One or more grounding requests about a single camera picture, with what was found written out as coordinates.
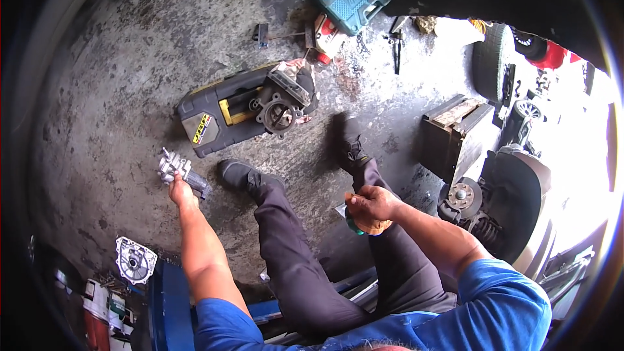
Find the car tire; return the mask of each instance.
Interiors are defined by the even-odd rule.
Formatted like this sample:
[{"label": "car tire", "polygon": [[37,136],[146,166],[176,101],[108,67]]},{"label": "car tire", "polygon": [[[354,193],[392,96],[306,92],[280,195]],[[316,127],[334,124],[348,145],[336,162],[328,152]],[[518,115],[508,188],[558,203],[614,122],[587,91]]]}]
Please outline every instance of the car tire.
[{"label": "car tire", "polygon": [[494,103],[503,101],[505,64],[514,49],[511,28],[495,23],[486,29],[486,40],[474,43],[472,50],[472,82],[475,90]]},{"label": "car tire", "polygon": [[532,34],[512,29],[515,50],[531,61],[539,61],[546,55],[546,40]]},{"label": "car tire", "polygon": [[527,99],[521,99],[519,101],[516,101],[513,105],[512,111],[515,117],[520,121],[524,120],[527,117],[533,118],[536,121],[542,121],[544,118],[542,110],[540,110],[539,107],[537,107],[533,102]]}]

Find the mechanic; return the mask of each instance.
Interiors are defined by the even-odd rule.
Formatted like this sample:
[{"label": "mechanic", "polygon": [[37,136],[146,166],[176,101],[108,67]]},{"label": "mechanic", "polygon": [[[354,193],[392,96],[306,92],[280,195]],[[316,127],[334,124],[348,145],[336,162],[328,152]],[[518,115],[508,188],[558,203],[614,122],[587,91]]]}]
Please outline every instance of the mechanic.
[{"label": "mechanic", "polygon": [[[540,349],[552,314],[543,289],[493,258],[468,231],[398,199],[363,153],[355,114],[337,114],[332,130],[339,165],[365,197],[347,203],[351,214],[393,221],[368,237],[379,278],[377,308],[369,313],[334,290],[308,247],[282,178],[224,160],[218,165],[224,186],[246,192],[258,205],[260,255],[285,322],[319,345],[263,343],[219,238],[176,174],[169,196],[180,209],[182,267],[197,303],[195,349]],[[442,288],[438,270],[457,280],[460,305]]]}]

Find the concrete floor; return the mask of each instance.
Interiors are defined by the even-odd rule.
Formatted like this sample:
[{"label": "concrete floor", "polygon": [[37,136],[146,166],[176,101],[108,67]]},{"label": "concrete floor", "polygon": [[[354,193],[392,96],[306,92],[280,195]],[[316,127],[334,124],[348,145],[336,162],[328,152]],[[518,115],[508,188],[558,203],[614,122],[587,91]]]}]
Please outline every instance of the concrete floor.
[{"label": "concrete floor", "polygon": [[408,25],[396,76],[383,39],[393,19],[380,13],[331,64],[316,66],[319,109],[283,141],[263,135],[199,160],[174,114],[180,98],[198,86],[303,56],[304,42],[295,38],[258,51],[251,41],[257,23],[295,32],[317,14],[310,0],[89,0],[58,49],[33,135],[31,200],[40,239],[85,275],[116,273],[117,236],[179,253],[177,211],[155,172],[165,146],[188,156],[214,186],[200,207],[239,282],[257,283],[264,262],[253,202],[216,182],[214,168],[223,158],[285,176],[292,206],[330,277],[369,265],[366,239],[334,210],[352,189],[324,151],[330,117],[358,112],[365,150],[386,180],[407,202],[434,211],[441,181],[417,162],[419,121],[458,93],[474,95],[470,46],[439,43]]}]

